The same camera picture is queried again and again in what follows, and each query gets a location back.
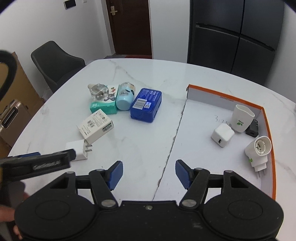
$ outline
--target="black refrigerator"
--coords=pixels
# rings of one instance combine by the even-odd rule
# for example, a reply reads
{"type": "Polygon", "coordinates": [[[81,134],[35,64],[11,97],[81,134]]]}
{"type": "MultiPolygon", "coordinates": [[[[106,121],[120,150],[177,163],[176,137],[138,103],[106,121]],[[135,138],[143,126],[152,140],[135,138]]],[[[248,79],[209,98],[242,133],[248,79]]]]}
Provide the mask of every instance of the black refrigerator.
{"type": "Polygon", "coordinates": [[[187,62],[264,85],[283,16],[282,0],[191,0],[187,62]]]}

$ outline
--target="white wall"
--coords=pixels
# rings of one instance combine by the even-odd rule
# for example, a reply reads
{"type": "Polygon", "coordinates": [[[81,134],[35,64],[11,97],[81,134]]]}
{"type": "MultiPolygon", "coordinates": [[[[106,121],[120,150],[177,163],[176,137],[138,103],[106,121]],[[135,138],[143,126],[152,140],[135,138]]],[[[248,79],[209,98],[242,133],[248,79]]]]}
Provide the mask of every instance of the white wall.
{"type": "Polygon", "coordinates": [[[150,0],[154,59],[187,62],[190,0],[150,0]]]}
{"type": "Polygon", "coordinates": [[[296,13],[287,5],[279,46],[266,87],[296,102],[296,13]]]}
{"type": "Polygon", "coordinates": [[[76,0],[66,10],[64,0],[16,0],[0,15],[0,49],[16,52],[40,96],[48,86],[30,55],[45,42],[54,40],[85,63],[111,54],[102,4],[95,1],[76,0]]]}
{"type": "Polygon", "coordinates": [[[107,55],[115,54],[112,33],[110,28],[106,0],[95,0],[98,11],[99,24],[107,55]]]}

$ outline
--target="light blue bottle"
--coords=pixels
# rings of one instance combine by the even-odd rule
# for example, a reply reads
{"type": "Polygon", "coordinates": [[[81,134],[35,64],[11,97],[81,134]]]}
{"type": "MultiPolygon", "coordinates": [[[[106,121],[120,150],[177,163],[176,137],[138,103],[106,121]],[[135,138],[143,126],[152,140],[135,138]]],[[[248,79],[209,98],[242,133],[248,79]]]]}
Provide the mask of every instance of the light blue bottle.
{"type": "Polygon", "coordinates": [[[122,83],[118,88],[116,106],[120,110],[129,110],[135,97],[135,86],[129,82],[122,83]]]}

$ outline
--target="door lock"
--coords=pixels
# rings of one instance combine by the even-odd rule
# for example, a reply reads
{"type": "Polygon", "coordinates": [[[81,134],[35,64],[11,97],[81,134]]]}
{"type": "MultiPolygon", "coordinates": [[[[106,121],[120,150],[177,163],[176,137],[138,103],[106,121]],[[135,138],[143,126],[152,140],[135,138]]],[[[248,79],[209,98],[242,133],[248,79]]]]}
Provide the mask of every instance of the door lock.
{"type": "Polygon", "coordinates": [[[111,6],[111,12],[110,13],[112,13],[112,16],[114,16],[116,12],[118,12],[118,11],[114,10],[114,6],[111,6]]]}

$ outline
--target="white plug socket adapter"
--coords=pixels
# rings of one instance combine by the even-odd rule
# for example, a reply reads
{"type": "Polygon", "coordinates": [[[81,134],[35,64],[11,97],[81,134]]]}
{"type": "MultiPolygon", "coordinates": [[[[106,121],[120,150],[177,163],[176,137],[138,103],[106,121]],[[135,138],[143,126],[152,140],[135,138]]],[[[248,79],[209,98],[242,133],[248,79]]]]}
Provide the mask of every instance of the white plug socket adapter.
{"type": "Polygon", "coordinates": [[[211,138],[220,146],[225,147],[233,137],[234,131],[225,123],[219,125],[214,131],[211,138]]]}
{"type": "Polygon", "coordinates": [[[271,141],[267,136],[262,136],[252,141],[244,150],[255,172],[266,169],[267,155],[271,151],[271,141]]]}
{"type": "Polygon", "coordinates": [[[86,140],[79,140],[66,143],[66,150],[74,149],[76,152],[76,158],[74,161],[86,160],[88,153],[92,151],[89,149],[92,145],[88,144],[86,140]]]}

